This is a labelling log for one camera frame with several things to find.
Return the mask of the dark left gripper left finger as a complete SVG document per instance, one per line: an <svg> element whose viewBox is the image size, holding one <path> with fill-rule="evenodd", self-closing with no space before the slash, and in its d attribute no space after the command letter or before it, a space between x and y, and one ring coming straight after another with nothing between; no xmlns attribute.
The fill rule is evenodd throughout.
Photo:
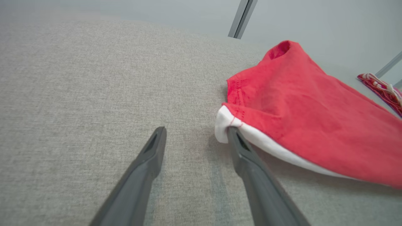
<svg viewBox="0 0 402 226"><path fill-rule="evenodd" d="M90 222L91 226L142 226L152 182L159 175L167 130L157 127Z"/></svg>

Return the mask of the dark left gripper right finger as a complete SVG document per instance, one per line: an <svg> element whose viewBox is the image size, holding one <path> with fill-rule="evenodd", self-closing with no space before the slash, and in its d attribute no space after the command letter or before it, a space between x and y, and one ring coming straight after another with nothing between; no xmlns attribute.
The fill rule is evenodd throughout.
<svg viewBox="0 0 402 226"><path fill-rule="evenodd" d="M227 129L235 172L246 189L256 226L309 226L274 174L236 127Z"/></svg>

